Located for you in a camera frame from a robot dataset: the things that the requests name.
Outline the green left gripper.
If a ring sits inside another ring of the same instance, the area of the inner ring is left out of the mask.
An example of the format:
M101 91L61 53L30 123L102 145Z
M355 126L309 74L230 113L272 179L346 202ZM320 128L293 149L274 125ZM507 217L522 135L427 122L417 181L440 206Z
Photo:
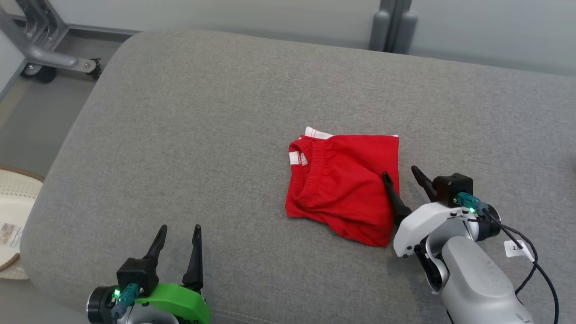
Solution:
M143 257L146 270L156 270L166 237L167 225L163 224ZM211 316L208 305L202 295L195 292L201 291L204 286L202 228L199 224L196 224L194 228L191 243L193 251L187 271L182 278L183 286L175 283L159 283L148 297L138 297L135 303L148 303L152 307L180 317L191 324L210 324Z

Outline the grey metal frame with caster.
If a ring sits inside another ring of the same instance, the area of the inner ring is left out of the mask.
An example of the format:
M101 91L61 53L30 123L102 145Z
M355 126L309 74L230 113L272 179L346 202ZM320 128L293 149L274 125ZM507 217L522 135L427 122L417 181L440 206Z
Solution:
M69 27L49 0L14 0L23 12L25 27L0 2L0 31L23 54L27 65L20 75L41 83L50 83L58 68L82 72L98 80L102 74L99 58L79 58L56 52Z

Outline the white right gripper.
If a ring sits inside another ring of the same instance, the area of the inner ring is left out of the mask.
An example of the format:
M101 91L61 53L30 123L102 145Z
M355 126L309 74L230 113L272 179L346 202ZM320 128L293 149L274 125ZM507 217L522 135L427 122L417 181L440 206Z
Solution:
M475 217L465 207L446 207L437 201L437 191L417 166L411 166L416 183L432 203L418 207L414 212L403 203L395 191L394 182L387 172L382 173L383 185L391 205L393 222L398 226L393 248L398 257L412 256L415 246L426 239L424 252L438 253L448 239L463 236L473 241L479 238L479 224L469 221Z

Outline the round wicker laundry basket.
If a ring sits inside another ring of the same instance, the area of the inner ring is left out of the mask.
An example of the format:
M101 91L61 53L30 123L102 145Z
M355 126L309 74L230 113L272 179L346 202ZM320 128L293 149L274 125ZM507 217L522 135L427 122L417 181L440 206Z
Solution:
M27 280L20 245L45 177L0 165L0 279Z

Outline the red shorts with white stripe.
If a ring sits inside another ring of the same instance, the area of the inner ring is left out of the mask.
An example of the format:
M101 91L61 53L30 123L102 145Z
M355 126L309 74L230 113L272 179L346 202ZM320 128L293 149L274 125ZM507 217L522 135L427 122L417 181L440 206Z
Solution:
M330 135L307 127L290 143L287 216L328 226L339 236L385 248L393 211L383 174L399 188L397 135Z

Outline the grey metal partition post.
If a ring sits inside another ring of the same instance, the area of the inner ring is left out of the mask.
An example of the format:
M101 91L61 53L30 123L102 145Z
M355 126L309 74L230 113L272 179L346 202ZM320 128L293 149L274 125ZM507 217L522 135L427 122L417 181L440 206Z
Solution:
M408 54L418 16L411 11L412 0L380 0L373 16L369 50Z

